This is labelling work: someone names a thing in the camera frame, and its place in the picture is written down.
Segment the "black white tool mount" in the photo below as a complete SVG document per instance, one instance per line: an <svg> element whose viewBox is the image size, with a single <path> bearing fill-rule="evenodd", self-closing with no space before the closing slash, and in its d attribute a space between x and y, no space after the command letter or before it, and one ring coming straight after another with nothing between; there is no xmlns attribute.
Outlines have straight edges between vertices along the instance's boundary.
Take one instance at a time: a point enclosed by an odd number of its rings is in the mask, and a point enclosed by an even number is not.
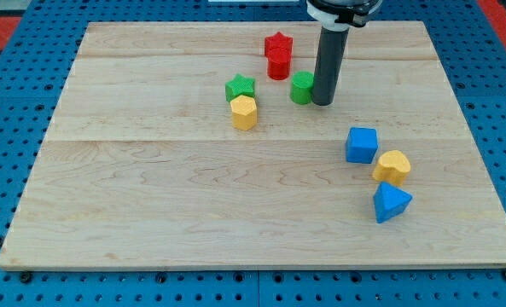
<svg viewBox="0 0 506 307"><path fill-rule="evenodd" d="M307 14L332 32L364 27L381 10L382 0L306 0Z"/></svg>

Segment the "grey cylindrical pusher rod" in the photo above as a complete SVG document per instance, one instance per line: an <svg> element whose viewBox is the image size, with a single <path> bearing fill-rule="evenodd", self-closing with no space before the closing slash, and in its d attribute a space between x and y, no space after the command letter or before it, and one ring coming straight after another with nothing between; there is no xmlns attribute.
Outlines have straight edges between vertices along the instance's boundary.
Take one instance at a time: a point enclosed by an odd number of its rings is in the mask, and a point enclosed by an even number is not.
<svg viewBox="0 0 506 307"><path fill-rule="evenodd" d="M312 102L328 106L334 101L349 29L336 32L321 29L311 91Z"/></svg>

